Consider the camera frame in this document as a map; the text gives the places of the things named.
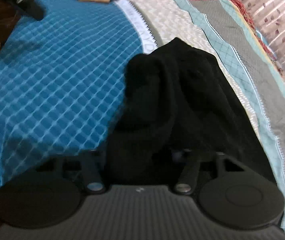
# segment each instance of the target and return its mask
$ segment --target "black handle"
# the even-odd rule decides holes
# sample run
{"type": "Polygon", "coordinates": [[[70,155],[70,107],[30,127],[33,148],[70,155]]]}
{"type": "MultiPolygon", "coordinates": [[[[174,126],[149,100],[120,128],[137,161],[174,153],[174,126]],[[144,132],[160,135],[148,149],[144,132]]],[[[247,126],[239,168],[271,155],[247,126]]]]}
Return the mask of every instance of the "black handle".
{"type": "Polygon", "coordinates": [[[101,194],[105,192],[106,187],[102,182],[97,165],[92,156],[92,152],[89,151],[81,153],[79,158],[85,190],[89,194],[101,194]]]}
{"type": "Polygon", "coordinates": [[[197,186],[199,168],[199,155],[194,152],[189,152],[187,157],[187,163],[182,173],[180,174],[180,177],[174,187],[174,190],[182,195],[192,194],[197,186]]]}

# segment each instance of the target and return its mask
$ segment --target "mattress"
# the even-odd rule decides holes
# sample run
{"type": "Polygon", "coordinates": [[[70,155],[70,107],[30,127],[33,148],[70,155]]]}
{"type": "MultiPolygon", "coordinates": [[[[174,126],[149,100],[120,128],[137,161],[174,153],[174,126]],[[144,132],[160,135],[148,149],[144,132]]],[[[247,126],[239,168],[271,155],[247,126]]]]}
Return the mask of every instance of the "mattress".
{"type": "Polygon", "coordinates": [[[39,1],[47,8],[44,20],[23,17],[0,52],[0,186],[50,155],[103,149],[123,100],[128,60],[179,37],[216,57],[285,196],[285,123],[279,125],[285,89],[269,67],[255,72],[269,59],[231,16],[235,8],[200,1],[219,3],[220,17],[238,28],[236,41],[230,30],[213,27],[209,5],[188,0],[39,1]],[[248,51],[260,61],[247,59],[248,51]],[[273,87],[260,84],[258,75],[271,78],[273,87]],[[273,89],[279,90],[274,106],[268,100],[273,89]]]}

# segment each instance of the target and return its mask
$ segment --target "gray fabric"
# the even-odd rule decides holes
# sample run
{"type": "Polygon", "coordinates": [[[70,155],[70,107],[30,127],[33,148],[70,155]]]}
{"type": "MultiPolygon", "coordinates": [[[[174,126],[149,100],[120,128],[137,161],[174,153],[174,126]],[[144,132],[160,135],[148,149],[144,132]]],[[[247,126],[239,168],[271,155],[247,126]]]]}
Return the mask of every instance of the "gray fabric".
{"type": "Polygon", "coordinates": [[[272,131],[279,137],[280,147],[285,157],[285,98],[267,64],[253,51],[242,28],[223,9],[218,0],[199,0],[190,1],[190,3],[206,14],[213,28],[237,50],[257,87],[270,119],[272,131]]]}

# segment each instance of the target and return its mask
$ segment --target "black fabric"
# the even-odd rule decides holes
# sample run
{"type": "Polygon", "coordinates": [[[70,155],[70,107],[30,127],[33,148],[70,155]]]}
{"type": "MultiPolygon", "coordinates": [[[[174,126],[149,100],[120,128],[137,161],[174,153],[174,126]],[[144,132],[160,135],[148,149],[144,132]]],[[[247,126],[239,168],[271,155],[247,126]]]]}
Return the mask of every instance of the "black fabric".
{"type": "Polygon", "coordinates": [[[216,58],[178,38],[125,71],[120,120],[107,138],[106,172],[113,183],[157,184],[177,177],[168,149],[231,155],[275,182],[248,116],[216,58]]]}

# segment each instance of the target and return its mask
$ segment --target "light blue quilted fabric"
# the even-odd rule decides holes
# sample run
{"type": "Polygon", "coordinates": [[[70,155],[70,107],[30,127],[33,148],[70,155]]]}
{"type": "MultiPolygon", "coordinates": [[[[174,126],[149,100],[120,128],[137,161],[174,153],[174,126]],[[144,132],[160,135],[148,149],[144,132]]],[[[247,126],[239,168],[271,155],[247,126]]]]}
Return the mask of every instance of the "light blue quilted fabric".
{"type": "Polygon", "coordinates": [[[123,98],[140,38],[113,3],[39,0],[0,52],[0,186],[52,154],[96,148],[123,98]]]}

